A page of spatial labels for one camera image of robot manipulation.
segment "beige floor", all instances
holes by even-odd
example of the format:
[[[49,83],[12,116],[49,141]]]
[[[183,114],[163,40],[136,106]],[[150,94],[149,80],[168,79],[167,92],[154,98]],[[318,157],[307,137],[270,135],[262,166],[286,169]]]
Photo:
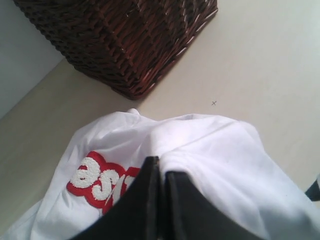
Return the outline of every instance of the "beige floor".
[[[306,189],[320,172],[320,1],[219,6],[143,101],[124,99],[64,60],[0,121],[0,235],[44,195],[76,129],[132,107],[157,120],[202,113],[248,121]]]

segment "woven texture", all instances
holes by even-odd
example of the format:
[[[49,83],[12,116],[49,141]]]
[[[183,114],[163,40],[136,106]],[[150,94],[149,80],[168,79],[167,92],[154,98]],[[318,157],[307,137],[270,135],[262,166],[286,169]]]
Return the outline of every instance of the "woven texture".
[[[14,0],[75,69],[136,100],[216,14],[217,0]]]

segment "black object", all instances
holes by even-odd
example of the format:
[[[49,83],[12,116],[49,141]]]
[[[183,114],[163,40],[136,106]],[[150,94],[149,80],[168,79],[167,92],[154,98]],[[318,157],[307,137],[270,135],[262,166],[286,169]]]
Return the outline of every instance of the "black object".
[[[72,240],[260,240],[213,206],[185,172],[161,184],[147,157],[130,188],[102,218]]]
[[[305,194],[313,202],[320,201],[320,187],[317,180],[309,187]]]

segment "white fabric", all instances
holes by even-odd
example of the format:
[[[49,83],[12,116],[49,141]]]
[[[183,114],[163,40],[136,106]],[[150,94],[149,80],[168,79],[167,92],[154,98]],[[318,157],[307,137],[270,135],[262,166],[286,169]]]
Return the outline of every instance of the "white fabric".
[[[103,182],[104,174],[109,174],[114,182],[129,187],[134,177],[120,177],[90,160],[83,161],[91,151],[125,171],[140,168],[147,156],[159,156],[162,176],[167,171],[187,172],[209,202],[263,239],[320,239],[320,211],[265,153],[251,125],[199,114],[154,121],[135,109],[107,115],[78,130],[43,200],[1,239],[65,240],[94,223],[102,209],[90,205],[84,196],[72,194],[67,184],[82,189],[90,181]],[[87,176],[89,168],[94,171]],[[85,177],[79,180],[77,174],[85,175],[89,182],[81,182]],[[108,199],[111,194],[120,196],[117,186],[112,192],[107,189]],[[98,200],[106,198],[104,189],[95,190]]]

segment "embroidered patch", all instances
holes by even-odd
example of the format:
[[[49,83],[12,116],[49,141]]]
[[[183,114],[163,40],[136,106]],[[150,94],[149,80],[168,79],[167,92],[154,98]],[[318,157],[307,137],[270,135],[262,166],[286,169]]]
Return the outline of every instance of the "embroidered patch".
[[[95,151],[81,161],[66,189],[75,196],[84,196],[93,207],[105,214],[126,192],[139,173],[139,168],[127,171],[120,165],[106,160]]]

